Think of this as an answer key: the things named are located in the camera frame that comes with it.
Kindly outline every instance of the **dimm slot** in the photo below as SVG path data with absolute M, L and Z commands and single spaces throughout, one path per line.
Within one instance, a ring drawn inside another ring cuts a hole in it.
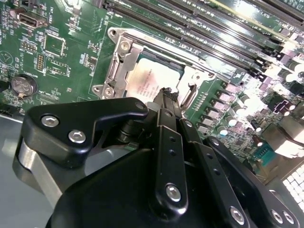
M 181 2 L 180 0 L 166 0 L 167 2 L 170 2 L 171 4 L 178 6 L 179 8 L 182 8 L 183 10 L 186 10 L 188 13 L 191 14 L 197 14 L 198 16 L 202 15 L 201 12 L 197 12 L 197 9 L 195 7 L 190 6 L 187 3 Z M 270 41 L 270 37 L 265 36 L 261 31 L 259 30 L 255 30 L 254 28 L 250 27 L 249 25 L 235 19 L 234 17 L 232 17 L 231 15 L 227 15 L 219 10 L 215 10 L 213 9 L 211 6 L 204 4 L 204 9 L 213 13 L 214 15 L 217 15 L 221 18 L 224 18 L 228 21 L 231 21 L 237 25 L 239 25 L 240 27 L 242 27 L 243 29 L 249 31 L 250 33 L 253 33 L 257 36 L 263 36 L 265 40 L 269 40 Z M 257 42 L 256 40 L 252 39 L 252 38 L 247 38 L 248 40 L 250 40 L 252 43 L 255 43 L 256 45 L 260 45 L 259 42 Z
M 160 9 L 158 7 L 155 7 L 154 5 L 148 3 L 148 2 L 143 2 L 141 0 L 125 0 L 124 3 L 131 2 L 133 4 L 136 4 L 137 7 L 141 7 L 142 10 L 148 10 L 152 13 L 155 13 L 157 15 L 160 15 L 164 17 L 167 20 L 173 21 L 177 23 L 179 26 L 184 27 L 184 30 L 188 30 L 189 32 L 191 31 L 195 36 L 201 37 L 202 39 L 210 42 L 210 43 L 215 43 L 216 45 L 222 47 L 222 48 L 228 48 L 228 51 L 231 53 L 238 55 L 239 57 L 243 58 L 244 60 L 250 62 L 254 61 L 256 59 L 256 55 L 253 53 L 248 52 L 247 50 L 244 50 L 243 48 L 240 48 L 236 45 L 227 43 L 223 39 L 220 39 L 214 35 L 209 34 L 207 31 L 192 25 L 188 22 L 185 22 L 183 19 L 179 18 L 178 16 L 168 14 L 168 12 L 164 11 L 163 9 Z
M 299 29 L 303 29 L 302 25 L 304 20 L 303 19 L 297 19 L 294 17 L 289 16 L 284 11 L 281 11 L 277 9 L 276 7 L 268 4 L 267 2 L 264 2 L 262 0 L 247 0 L 248 2 L 258 6 L 259 8 L 265 10 L 266 12 L 269 12 L 270 14 L 280 18 L 281 20 L 285 21 L 286 23 L 297 27 Z
M 143 23 L 152 29 L 158 30 L 158 31 L 162 32 L 163 34 L 166 34 L 166 36 L 171 37 L 172 39 L 178 39 L 183 44 L 185 44 L 191 48 L 194 48 L 206 55 L 217 58 L 217 59 L 221 60 L 222 62 L 224 62 L 228 65 L 231 65 L 232 67 L 234 67 L 238 70 L 247 72 L 251 68 L 250 66 L 248 66 L 244 63 L 241 63 L 229 56 L 219 53 L 207 46 L 203 46 L 201 43 L 199 43 L 195 40 L 189 39 L 188 37 L 185 37 L 184 35 L 182 35 L 179 32 L 169 29 L 168 27 L 163 26 L 161 24 L 155 23 L 155 21 L 152 21 L 152 20 L 148 19 L 147 17 L 144 17 L 144 16 L 142 16 L 134 11 L 131 11 L 125 7 L 122 7 L 118 4 L 108 5 L 108 9 L 113 10 L 127 18 L 137 20 L 140 23 Z
M 180 7 L 174 6 L 168 2 L 172 2 L 172 3 L 176 3 L 179 1 L 176 0 L 157 0 L 160 4 L 170 7 L 172 9 L 175 9 L 176 11 L 182 12 L 183 14 L 187 15 L 188 17 L 192 17 L 193 18 L 193 14 L 196 14 L 195 20 L 206 24 L 208 27 L 214 28 L 215 30 L 218 30 L 222 33 L 227 33 L 230 36 L 232 36 L 233 38 L 237 39 L 238 41 L 246 44 L 247 46 L 251 46 L 252 49 L 255 49 L 256 51 L 262 51 L 262 49 L 264 48 L 263 45 L 261 45 L 259 42 L 257 42 L 256 40 L 252 39 L 249 36 L 246 36 L 245 34 L 235 31 L 234 29 L 232 29 L 231 27 L 229 27 L 228 25 L 221 23 L 220 21 L 216 21 L 216 20 L 212 20 L 211 18 L 207 17 L 206 15 L 204 15 L 203 13 L 195 10 L 195 8 L 187 5 L 188 7 L 183 6 L 182 4 L 177 4 Z
M 263 0 L 266 3 L 269 3 L 270 5 L 276 7 L 278 10 L 283 11 L 284 13 L 290 15 L 291 17 L 297 19 L 298 21 L 301 21 L 303 23 L 304 21 L 304 14 L 300 11 L 296 10 L 292 6 L 279 1 L 279 0 Z

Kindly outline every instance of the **black capacitor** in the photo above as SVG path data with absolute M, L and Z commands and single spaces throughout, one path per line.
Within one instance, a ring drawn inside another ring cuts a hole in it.
M 9 89 L 9 86 L 9 82 L 0 81 L 0 93 L 2 93 L 4 90 Z
M 262 128 L 258 125 L 257 121 L 252 120 L 250 121 L 250 123 L 256 132 L 260 132 L 262 130 Z
M 296 96 L 304 98 L 304 85 L 294 81 L 290 87 L 289 91 Z

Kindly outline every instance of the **green circuit board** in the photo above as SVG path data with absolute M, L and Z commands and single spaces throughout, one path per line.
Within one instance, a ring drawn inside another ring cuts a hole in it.
M 24 2 L 33 2 L 34 6 Z M 285 2 L 299 14 L 303 10 L 300 2 Z M 20 19 L 23 11 L 42 19 L 41 26 L 26 25 Z M 26 99 L 7 89 L 0 93 L 0 102 L 24 114 L 36 105 L 100 99 L 92 86 L 105 82 L 115 49 L 108 29 L 136 29 L 198 56 L 218 74 L 213 81 L 198 85 L 198 94 L 184 113 L 197 127 L 218 91 L 226 84 L 239 88 L 230 93 L 226 107 L 200 135 L 219 137 L 240 159 L 258 160 L 264 154 L 247 131 L 250 120 L 276 124 L 282 115 L 256 109 L 238 117 L 242 126 L 227 128 L 225 136 L 219 135 L 218 127 L 227 126 L 226 116 L 244 93 L 265 104 L 274 92 L 293 104 L 302 101 L 288 91 L 291 83 L 281 77 L 273 79 L 267 90 L 260 90 L 261 83 L 248 74 L 252 68 L 262 70 L 256 61 L 260 54 L 267 48 L 279 49 L 282 42 L 289 42 L 299 64 L 304 63 L 303 39 L 295 40 L 303 37 L 297 23 L 288 15 L 255 5 L 253 0 L 1 0 L 0 81 L 10 83 L 15 76 L 25 74 L 38 88 Z M 280 67 L 287 69 L 292 61 Z

